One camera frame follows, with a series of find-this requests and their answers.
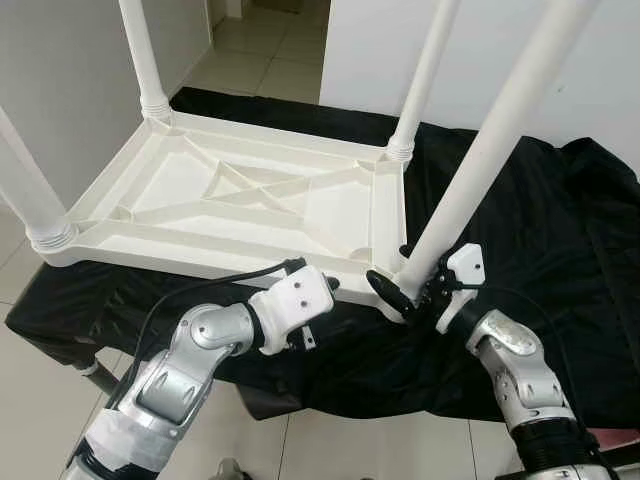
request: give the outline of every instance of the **floor tile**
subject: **floor tile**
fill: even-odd
[[[24,225],[8,207],[0,206],[0,266],[24,240]]]
[[[122,352],[115,348],[105,347],[96,355],[100,363],[102,363],[109,371],[113,372],[118,366]]]
[[[322,65],[276,58],[269,65],[258,95],[317,104],[321,80]]]
[[[98,398],[98,390],[4,324],[0,304],[0,478],[54,479]]]
[[[640,467],[625,468],[618,471],[620,480],[640,480]]]
[[[267,8],[278,12],[300,13],[304,0],[252,0],[253,7]]]
[[[470,421],[478,480],[522,470],[516,447],[504,423]]]
[[[291,415],[280,480],[474,478],[466,420],[416,413],[350,420]]]
[[[285,24],[227,18],[213,32],[213,48],[273,56],[286,30]]]
[[[242,21],[287,27],[296,17],[297,15],[294,13],[281,12],[269,8],[252,7],[247,11]]]
[[[276,480],[286,423],[286,417],[254,420],[235,386],[216,382],[159,478],[210,478],[220,460],[233,457],[254,480]]]
[[[40,265],[42,258],[25,240],[0,268],[0,302],[15,303]]]
[[[276,58],[322,64],[325,43],[324,28],[313,25],[292,25],[276,52]]]
[[[186,83],[207,90],[220,88],[254,93],[269,61],[268,57],[249,53],[213,51],[194,69]]]

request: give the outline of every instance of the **black fabric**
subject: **black fabric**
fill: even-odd
[[[383,115],[191,88],[182,89],[172,105],[197,115],[372,145],[384,145],[396,123]],[[474,135],[420,126],[405,174],[410,243]],[[640,187],[633,172],[591,139],[556,149],[524,137],[459,243],[469,241],[482,245],[488,283],[518,288],[553,318],[587,424],[640,425]],[[62,363],[103,346],[132,353],[153,303],[201,281],[96,262],[44,266],[7,323]],[[153,331],[170,330],[196,303],[230,304],[253,291],[216,287],[174,298]],[[566,385],[557,345],[538,312],[505,293],[480,296],[539,334],[548,363]],[[427,316],[408,328],[389,323],[374,309],[339,303],[314,322],[313,331],[318,347],[311,352],[248,353],[225,361],[217,376],[347,417],[428,410],[501,418],[486,372],[458,340],[435,333]]]

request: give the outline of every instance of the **white wall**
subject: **white wall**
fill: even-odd
[[[226,15],[230,18],[242,18],[243,12],[249,7],[250,0],[226,0]]]
[[[207,0],[209,24],[215,27],[227,14],[227,2],[225,0]]]
[[[171,93],[209,46],[204,0],[144,6]],[[117,0],[0,1],[0,104],[67,207],[139,124],[138,97]]]
[[[320,103],[398,115],[434,0],[332,0]],[[463,0],[423,116],[478,128],[543,0]],[[592,136],[640,173],[640,1],[603,0],[527,134]]]

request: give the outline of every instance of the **robotic arm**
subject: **robotic arm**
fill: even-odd
[[[369,271],[380,297],[410,320],[428,304],[437,312],[436,329],[454,335],[480,360],[493,382],[496,401],[518,449],[529,480],[605,480],[570,408],[560,381],[544,360],[540,339],[499,310],[484,305],[477,290],[484,283],[480,245],[466,244],[440,262],[414,305],[390,280]]]
[[[148,363],[117,407],[98,414],[63,478],[155,479],[204,404],[225,358],[252,347],[276,354],[291,331],[332,308],[327,279],[312,266],[246,304],[192,308],[180,319],[169,349]]]

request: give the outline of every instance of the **white bracket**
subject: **white bracket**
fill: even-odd
[[[447,260],[447,268],[451,270],[456,280],[466,285],[481,285],[484,283],[484,262],[482,249],[476,243],[467,243],[464,247],[451,255]],[[478,296],[477,290],[454,290],[451,292],[451,303],[442,313],[436,323],[436,329],[444,334],[449,329],[453,317],[469,300]]]
[[[264,346],[260,351],[274,355],[287,345],[287,335],[309,320],[333,308],[333,296],[324,275],[307,265],[249,300],[260,319]]]

